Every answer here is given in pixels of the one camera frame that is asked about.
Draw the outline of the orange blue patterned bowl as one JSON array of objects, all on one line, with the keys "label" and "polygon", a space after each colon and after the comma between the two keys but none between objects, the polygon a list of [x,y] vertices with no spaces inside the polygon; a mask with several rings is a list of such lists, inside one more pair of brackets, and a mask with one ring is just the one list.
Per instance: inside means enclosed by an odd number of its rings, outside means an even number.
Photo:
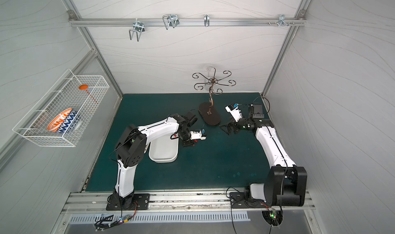
[{"label": "orange blue patterned bowl", "polygon": [[82,125],[78,111],[68,108],[55,117],[47,126],[47,130],[59,134],[65,134],[77,130]]}]

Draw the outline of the aluminium front rail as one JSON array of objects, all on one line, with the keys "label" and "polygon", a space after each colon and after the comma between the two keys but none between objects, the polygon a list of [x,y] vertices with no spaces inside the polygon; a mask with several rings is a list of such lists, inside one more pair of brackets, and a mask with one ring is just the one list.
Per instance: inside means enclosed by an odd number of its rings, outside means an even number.
[{"label": "aluminium front rail", "polygon": [[[244,198],[243,188],[146,190],[136,193],[150,195],[148,199],[139,200],[139,212],[229,211],[232,202]],[[105,213],[111,194],[110,191],[70,193],[61,212]]]}]

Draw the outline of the white plastic storage box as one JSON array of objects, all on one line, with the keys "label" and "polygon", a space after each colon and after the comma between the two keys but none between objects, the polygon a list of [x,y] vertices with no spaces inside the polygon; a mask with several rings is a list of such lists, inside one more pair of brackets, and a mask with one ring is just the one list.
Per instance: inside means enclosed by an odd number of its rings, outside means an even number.
[{"label": "white plastic storage box", "polygon": [[172,163],[178,157],[179,140],[170,135],[162,136],[150,143],[149,158],[156,163]]}]

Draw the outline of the double prong metal hook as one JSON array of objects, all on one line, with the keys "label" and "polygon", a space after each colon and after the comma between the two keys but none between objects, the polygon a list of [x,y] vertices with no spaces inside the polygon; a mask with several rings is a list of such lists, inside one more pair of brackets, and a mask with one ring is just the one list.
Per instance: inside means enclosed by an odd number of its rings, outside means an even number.
[{"label": "double prong metal hook", "polygon": [[142,36],[142,33],[145,31],[145,25],[140,22],[138,19],[132,24],[132,29],[129,30],[129,38],[132,40],[136,37],[136,40],[139,42]]}]

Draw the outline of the looped metal hook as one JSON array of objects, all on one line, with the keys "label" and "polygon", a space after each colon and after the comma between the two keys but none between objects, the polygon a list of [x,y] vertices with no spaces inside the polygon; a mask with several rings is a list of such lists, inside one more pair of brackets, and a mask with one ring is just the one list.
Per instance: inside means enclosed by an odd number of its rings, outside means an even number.
[{"label": "looped metal hook", "polygon": [[166,14],[162,17],[166,30],[170,27],[175,28],[180,24],[179,18],[176,14]]}]

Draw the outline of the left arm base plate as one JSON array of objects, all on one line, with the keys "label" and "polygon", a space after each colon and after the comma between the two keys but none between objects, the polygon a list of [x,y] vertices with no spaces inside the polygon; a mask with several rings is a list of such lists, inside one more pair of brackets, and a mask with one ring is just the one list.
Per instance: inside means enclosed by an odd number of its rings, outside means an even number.
[{"label": "left arm base plate", "polygon": [[150,194],[133,194],[122,198],[118,193],[113,193],[107,198],[107,211],[126,211],[126,210],[147,210],[150,201]]}]

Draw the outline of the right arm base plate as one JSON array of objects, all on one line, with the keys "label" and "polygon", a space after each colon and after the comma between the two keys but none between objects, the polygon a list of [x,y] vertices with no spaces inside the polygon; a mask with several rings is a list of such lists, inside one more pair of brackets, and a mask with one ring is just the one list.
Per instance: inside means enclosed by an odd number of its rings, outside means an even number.
[{"label": "right arm base plate", "polygon": [[249,199],[243,192],[230,192],[227,194],[233,209],[258,209],[268,210],[269,207],[261,200]]}]

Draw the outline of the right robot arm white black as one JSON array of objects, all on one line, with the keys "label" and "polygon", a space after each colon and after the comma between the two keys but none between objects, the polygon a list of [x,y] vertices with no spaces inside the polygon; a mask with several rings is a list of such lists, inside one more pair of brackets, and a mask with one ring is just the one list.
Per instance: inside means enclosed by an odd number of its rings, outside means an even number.
[{"label": "right robot arm white black", "polygon": [[225,107],[232,121],[220,128],[226,134],[237,134],[242,130],[252,131],[261,144],[270,166],[264,183],[252,183],[246,188],[248,200],[259,200],[268,207],[304,205],[307,187],[307,171],[297,166],[282,146],[273,123],[265,118],[263,104],[249,105],[249,115],[244,117],[239,104]]}]

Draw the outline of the aluminium top rail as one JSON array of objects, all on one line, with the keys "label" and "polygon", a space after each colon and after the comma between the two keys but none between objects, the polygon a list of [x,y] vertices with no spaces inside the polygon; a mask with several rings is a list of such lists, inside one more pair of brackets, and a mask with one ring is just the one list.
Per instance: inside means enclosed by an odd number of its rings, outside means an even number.
[{"label": "aluminium top rail", "polygon": [[[138,19],[146,28],[164,27],[162,18]],[[267,22],[274,22],[275,18],[214,18],[210,17],[209,27],[263,27],[269,26]],[[306,19],[286,18],[295,23],[294,26],[304,26]],[[69,20],[73,27],[132,27],[136,19],[78,19]],[[204,18],[179,18],[178,27],[204,27]]]}]

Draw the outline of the small flat metal hook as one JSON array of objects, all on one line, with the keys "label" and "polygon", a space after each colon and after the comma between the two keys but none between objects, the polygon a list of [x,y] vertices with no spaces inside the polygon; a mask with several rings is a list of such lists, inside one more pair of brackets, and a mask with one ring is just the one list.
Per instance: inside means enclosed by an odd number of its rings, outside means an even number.
[{"label": "small flat metal hook", "polygon": [[204,27],[210,26],[210,16],[208,14],[204,15]]}]

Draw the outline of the metal scroll hook stand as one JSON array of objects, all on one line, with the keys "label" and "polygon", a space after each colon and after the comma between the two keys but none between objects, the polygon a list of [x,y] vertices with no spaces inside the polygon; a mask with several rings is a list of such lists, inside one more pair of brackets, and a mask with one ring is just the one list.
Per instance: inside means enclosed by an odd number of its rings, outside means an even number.
[{"label": "metal scroll hook stand", "polygon": [[217,88],[215,90],[215,86],[235,86],[236,81],[229,79],[226,84],[220,83],[220,81],[225,80],[229,78],[232,75],[232,72],[229,70],[224,70],[222,73],[224,75],[223,78],[217,78],[216,73],[217,70],[215,67],[209,67],[214,70],[213,76],[204,76],[200,72],[195,72],[192,74],[192,77],[194,79],[199,79],[200,77],[203,77],[206,81],[205,82],[198,82],[196,83],[193,87],[197,91],[202,91],[205,86],[208,86],[208,93],[209,93],[209,101],[208,102],[203,102],[199,105],[198,107],[198,112],[200,116],[203,118],[204,122],[209,125],[209,126],[217,126],[221,122],[221,116],[216,110],[214,106],[214,100],[213,100],[213,95],[221,95],[223,93],[223,90],[221,88]]}]

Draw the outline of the orange spoon in basket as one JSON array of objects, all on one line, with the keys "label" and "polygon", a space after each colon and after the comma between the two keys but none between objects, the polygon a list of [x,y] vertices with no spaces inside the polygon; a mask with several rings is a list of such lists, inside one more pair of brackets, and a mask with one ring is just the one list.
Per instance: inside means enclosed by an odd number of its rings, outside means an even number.
[{"label": "orange spoon in basket", "polygon": [[96,100],[96,99],[91,95],[91,93],[88,91],[88,85],[86,85],[86,84],[81,84],[81,85],[79,86],[79,89],[85,91],[85,92],[89,95],[89,97],[90,97],[91,99],[93,99],[93,101],[94,101],[96,104],[98,104],[97,100]]}]

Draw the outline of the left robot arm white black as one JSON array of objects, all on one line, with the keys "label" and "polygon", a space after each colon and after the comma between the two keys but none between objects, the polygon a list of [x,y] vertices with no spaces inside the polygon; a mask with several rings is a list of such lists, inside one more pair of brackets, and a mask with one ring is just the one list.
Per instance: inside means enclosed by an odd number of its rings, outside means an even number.
[{"label": "left robot arm white black", "polygon": [[137,165],[143,160],[149,144],[161,137],[180,139],[185,147],[194,145],[191,126],[197,121],[192,112],[182,116],[171,114],[164,120],[146,126],[128,126],[115,149],[118,175],[115,192],[122,198],[134,195],[134,178]]}]

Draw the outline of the aluminium rail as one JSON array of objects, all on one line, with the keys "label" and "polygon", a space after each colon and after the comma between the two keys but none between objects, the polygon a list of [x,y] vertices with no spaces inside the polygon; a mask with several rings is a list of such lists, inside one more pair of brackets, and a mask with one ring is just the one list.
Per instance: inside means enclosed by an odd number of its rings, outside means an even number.
[{"label": "aluminium rail", "polygon": [[[146,28],[164,27],[162,18],[138,19]],[[267,22],[274,22],[275,18],[214,18],[210,17],[209,27],[263,27],[269,26]],[[294,26],[304,26],[306,19],[286,18],[295,23]],[[136,19],[78,19],[69,20],[73,27],[132,27]],[[204,27],[204,18],[179,18],[178,27]]]},{"label": "aluminium rail", "polygon": [[[139,212],[229,211],[232,202],[244,198],[243,188],[146,190],[136,193],[150,195],[148,199],[139,200]],[[105,213],[111,194],[110,191],[70,193],[61,212]]]}]

